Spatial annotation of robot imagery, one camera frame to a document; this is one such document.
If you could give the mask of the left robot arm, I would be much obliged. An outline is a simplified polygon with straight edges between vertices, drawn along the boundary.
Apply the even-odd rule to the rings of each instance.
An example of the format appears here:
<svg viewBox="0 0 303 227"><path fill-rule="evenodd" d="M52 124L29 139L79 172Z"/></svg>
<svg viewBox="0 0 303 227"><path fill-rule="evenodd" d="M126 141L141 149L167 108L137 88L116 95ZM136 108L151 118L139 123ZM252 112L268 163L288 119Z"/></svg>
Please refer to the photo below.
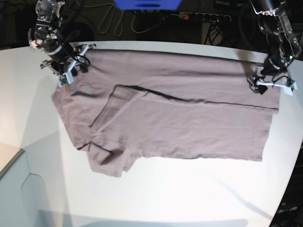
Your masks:
<svg viewBox="0 0 303 227"><path fill-rule="evenodd" d="M258 26L266 36L269 52L263 63L257 64L247 77L250 89L264 94L268 87L279 87L286 95L297 89L288 67L302 51L287 14L285 0L251 0L252 8L259 16Z"/></svg>

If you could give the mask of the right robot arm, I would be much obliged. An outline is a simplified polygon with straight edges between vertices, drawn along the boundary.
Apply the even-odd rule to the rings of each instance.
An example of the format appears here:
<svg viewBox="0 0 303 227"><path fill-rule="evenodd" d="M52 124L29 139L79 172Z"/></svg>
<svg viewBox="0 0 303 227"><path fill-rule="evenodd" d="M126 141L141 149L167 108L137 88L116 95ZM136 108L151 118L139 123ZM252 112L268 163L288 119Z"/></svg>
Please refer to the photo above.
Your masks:
<svg viewBox="0 0 303 227"><path fill-rule="evenodd" d="M86 52L96 48L95 44L81 44L73 47L70 40L80 32L71 32L63 36L61 31L66 27L61 15L64 0L39 0L36 3L36 25L28 32L28 42L31 48L44 52L49 60L44 60L40 68L48 68L56 76L59 87L70 85L78 75L76 67L82 73L87 73L90 60Z"/></svg>

